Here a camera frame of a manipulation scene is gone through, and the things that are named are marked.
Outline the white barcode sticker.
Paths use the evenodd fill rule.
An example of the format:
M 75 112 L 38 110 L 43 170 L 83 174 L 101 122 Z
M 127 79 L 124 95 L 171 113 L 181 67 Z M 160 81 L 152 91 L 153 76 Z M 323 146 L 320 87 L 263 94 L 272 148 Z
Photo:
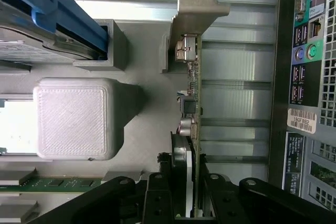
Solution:
M 306 133 L 316 132 L 317 115 L 310 111 L 289 108 L 287 112 L 287 126 Z

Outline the grey plastic parts rack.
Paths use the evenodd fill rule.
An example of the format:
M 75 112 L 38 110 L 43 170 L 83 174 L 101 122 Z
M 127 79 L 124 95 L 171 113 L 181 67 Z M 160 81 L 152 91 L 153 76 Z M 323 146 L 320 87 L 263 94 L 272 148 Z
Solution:
M 96 178 L 104 168 L 113 178 L 138 183 L 159 171 L 160 153 L 172 157 L 171 135 L 181 119 L 178 94 L 186 90 L 187 76 L 169 52 L 169 24 L 98 24 L 109 35 L 107 60 L 27 61 L 33 53 L 24 43 L 31 39 L 0 32 L 0 55 L 7 44 L 22 50 L 4 65 L 28 71 L 22 77 L 0 72 L 0 99 L 32 100 L 37 123 L 36 155 L 0 154 L 0 185 L 39 175 Z M 35 206 L 24 199 L 1 203 L 0 222 L 19 214 L 34 224 Z

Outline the open black PC case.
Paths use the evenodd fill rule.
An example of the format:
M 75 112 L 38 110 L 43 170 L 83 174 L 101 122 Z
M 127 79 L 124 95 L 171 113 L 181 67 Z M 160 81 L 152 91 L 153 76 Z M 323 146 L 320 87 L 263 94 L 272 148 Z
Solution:
M 336 213 L 336 0 L 279 0 L 269 183 Z M 316 132 L 287 126 L 288 109 Z

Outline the green RAM stick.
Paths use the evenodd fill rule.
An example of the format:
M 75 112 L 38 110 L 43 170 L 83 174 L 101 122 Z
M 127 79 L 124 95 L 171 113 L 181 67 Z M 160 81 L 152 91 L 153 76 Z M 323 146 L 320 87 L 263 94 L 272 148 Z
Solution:
M 84 193 L 101 184 L 101 178 L 33 177 L 21 185 L 0 185 L 0 193 Z

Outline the hard disk with blue carrier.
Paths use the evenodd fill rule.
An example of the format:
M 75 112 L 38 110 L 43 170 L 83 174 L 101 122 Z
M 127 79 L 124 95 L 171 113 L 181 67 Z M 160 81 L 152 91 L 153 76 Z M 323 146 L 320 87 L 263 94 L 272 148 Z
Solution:
M 107 30 L 75 0 L 0 0 L 0 29 L 74 60 L 107 58 Z

